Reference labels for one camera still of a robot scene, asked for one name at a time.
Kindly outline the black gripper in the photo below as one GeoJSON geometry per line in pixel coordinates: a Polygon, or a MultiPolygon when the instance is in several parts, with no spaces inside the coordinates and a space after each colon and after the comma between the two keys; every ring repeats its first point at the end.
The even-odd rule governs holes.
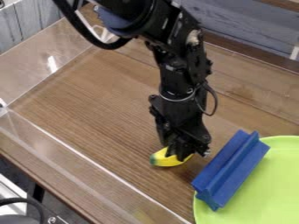
{"type": "Polygon", "coordinates": [[[159,140],[167,146],[166,156],[175,156],[179,161],[195,152],[203,156],[210,149],[211,133],[195,100],[174,102],[151,94],[148,101],[159,140]]]}

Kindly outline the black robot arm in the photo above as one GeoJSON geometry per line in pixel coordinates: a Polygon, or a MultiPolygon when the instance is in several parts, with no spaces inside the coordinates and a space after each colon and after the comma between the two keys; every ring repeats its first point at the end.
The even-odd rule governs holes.
{"type": "Polygon", "coordinates": [[[116,41],[107,43],[92,33],[67,0],[52,0],[71,25],[96,47],[116,50],[143,39],[160,71],[159,93],[148,97],[150,113],[163,149],[151,155],[152,165],[184,163],[210,151],[211,134],[203,117],[212,116],[207,100],[216,93],[207,78],[212,61],[203,44],[199,20],[174,0],[88,0],[116,41]]]}

